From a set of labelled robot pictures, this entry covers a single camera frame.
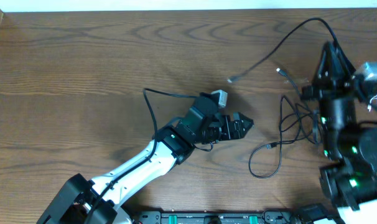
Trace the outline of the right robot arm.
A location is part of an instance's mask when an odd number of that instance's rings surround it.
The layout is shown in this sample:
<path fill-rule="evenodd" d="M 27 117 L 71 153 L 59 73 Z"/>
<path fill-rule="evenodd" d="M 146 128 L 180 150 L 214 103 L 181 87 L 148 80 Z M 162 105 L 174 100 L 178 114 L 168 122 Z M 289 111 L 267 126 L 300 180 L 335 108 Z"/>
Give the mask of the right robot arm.
<path fill-rule="evenodd" d="M 336 41 L 326 42 L 301 96 L 318 102 L 323 149 L 334 162 L 320 168 L 320 184 L 338 216 L 322 221 L 377 223 L 377 121 L 358 122 L 355 108 L 375 95 L 377 62 L 355 68 Z"/>

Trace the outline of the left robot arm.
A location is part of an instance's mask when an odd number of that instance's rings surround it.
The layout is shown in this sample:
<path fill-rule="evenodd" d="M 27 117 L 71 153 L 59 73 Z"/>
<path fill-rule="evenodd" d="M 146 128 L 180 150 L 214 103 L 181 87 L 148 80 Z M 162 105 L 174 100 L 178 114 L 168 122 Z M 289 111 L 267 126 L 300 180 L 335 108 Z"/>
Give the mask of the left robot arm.
<path fill-rule="evenodd" d="M 197 144 L 242 139 L 253 120 L 242 113 L 222 115 L 222 101 L 199 96 L 178 123 L 156 131 L 146 148 L 119 167 L 86 180 L 68 179 L 38 219 L 39 223 L 131 223 L 121 208 L 152 180 L 183 163 Z"/>

